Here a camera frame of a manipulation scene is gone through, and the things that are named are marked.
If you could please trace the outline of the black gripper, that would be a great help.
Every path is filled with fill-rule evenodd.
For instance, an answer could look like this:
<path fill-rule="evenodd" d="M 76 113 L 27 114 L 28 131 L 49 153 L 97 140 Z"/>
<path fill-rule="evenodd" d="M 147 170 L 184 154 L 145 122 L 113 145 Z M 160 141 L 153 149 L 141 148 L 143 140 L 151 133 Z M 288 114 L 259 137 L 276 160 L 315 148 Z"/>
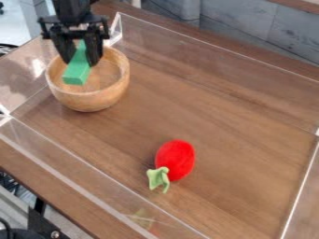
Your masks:
<path fill-rule="evenodd" d="M 88 64 L 95 66 L 103 57 L 103 39 L 109 38 L 108 18 L 92 12 L 91 6 L 100 0 L 51 0 L 55 14 L 40 17 L 37 22 L 44 39 L 51 39 L 55 48 L 65 63 L 71 62 L 76 47 L 73 41 L 63 34 L 51 33 L 47 26 L 55 29 L 69 29 L 81 24 L 96 26 L 97 31 L 84 34 L 85 58 Z"/>

